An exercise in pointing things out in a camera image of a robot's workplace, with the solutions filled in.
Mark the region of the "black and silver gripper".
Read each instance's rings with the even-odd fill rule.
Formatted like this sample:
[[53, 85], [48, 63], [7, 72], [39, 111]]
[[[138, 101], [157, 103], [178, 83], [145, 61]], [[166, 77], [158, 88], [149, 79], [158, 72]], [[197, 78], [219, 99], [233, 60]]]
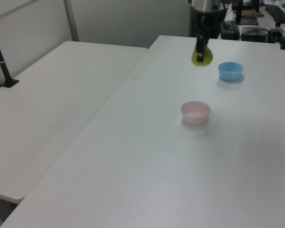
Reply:
[[199, 33], [196, 43], [197, 62], [203, 62], [205, 48], [211, 33], [225, 18], [225, 8], [220, 0], [187, 0], [194, 9], [194, 23]]

